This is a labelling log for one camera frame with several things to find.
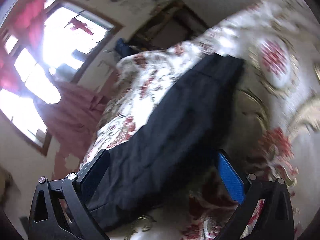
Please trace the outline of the dark navy padded coat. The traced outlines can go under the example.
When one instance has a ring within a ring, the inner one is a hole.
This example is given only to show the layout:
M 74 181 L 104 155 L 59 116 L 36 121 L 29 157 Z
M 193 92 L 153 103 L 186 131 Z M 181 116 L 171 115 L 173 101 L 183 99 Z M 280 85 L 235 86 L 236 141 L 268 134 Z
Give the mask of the dark navy padded coat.
M 205 57 L 168 90 L 144 126 L 109 150 L 86 204 L 104 231 L 163 204 L 212 164 L 228 133 L 243 72 L 242 59 Z

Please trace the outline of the floral white red bedspread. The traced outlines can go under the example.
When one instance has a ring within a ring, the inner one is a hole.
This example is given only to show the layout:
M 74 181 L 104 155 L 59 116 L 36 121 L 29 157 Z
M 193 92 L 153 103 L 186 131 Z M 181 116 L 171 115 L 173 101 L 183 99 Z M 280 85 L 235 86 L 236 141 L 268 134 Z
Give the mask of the floral white red bedspread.
M 117 64 L 115 95 L 84 157 L 127 142 L 168 90 L 210 55 L 244 61 L 233 94 L 231 123 L 212 164 L 163 204 L 105 231 L 111 239 L 219 239 L 241 204 L 216 168 L 219 150 L 248 181 L 287 189 L 271 226 L 262 223 L 268 197 L 253 203 L 240 239 L 319 239 L 319 22 L 304 0 L 259 0 L 191 41 L 141 52 Z M 292 217 L 286 229 L 284 217 Z

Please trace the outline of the pink window curtain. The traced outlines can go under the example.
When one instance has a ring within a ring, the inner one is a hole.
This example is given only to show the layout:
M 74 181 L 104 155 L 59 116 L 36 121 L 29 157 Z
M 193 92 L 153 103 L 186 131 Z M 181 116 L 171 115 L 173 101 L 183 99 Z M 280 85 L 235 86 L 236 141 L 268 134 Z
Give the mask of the pink window curtain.
M 14 59 L 1 46 L 1 89 L 14 96 L 1 105 L 22 121 L 18 128 L 44 125 L 61 145 L 80 153 L 88 148 L 106 98 L 53 76 L 50 64 L 59 56 L 51 50 L 49 61 L 44 60 L 45 21 L 44 0 L 27 3 L 16 17 L 12 31 L 31 60 Z

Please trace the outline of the blue backpack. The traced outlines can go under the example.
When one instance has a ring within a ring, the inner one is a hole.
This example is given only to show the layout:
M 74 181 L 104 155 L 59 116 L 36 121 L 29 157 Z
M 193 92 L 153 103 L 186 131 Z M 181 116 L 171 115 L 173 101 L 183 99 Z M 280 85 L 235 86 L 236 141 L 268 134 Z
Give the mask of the blue backpack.
M 137 54 L 137 51 L 131 48 L 122 38 L 116 41 L 114 50 L 121 58 Z

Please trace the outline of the brown framed window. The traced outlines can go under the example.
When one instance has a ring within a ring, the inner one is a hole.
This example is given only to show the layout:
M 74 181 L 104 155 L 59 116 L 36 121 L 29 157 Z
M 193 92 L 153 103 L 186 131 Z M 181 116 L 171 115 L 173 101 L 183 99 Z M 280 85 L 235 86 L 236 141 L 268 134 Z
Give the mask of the brown framed window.
M 31 0 L 1 33 L 1 113 L 42 155 L 86 153 L 106 97 L 79 85 L 121 25 L 70 0 Z

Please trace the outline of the red hanging window decoration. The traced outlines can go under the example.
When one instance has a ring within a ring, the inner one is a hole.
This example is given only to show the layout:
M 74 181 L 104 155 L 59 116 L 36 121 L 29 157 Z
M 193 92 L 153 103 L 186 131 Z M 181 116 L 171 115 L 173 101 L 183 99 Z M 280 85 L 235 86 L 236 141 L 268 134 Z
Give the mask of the red hanging window decoration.
M 78 20 L 76 17 L 72 18 L 66 26 L 68 25 L 72 25 L 70 27 L 71 30 L 77 30 L 77 29 L 81 29 L 83 30 L 86 34 L 88 35 L 94 35 L 94 33 L 87 27 L 87 24 L 84 22 L 81 22 L 80 20 Z

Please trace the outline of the wooden side shelf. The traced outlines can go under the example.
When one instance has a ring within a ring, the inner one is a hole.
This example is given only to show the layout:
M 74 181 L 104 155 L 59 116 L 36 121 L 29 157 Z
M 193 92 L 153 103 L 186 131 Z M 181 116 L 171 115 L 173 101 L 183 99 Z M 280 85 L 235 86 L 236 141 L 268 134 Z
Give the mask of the wooden side shelf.
M 128 40 L 142 51 L 164 50 L 198 37 L 209 28 L 183 0 L 170 0 Z

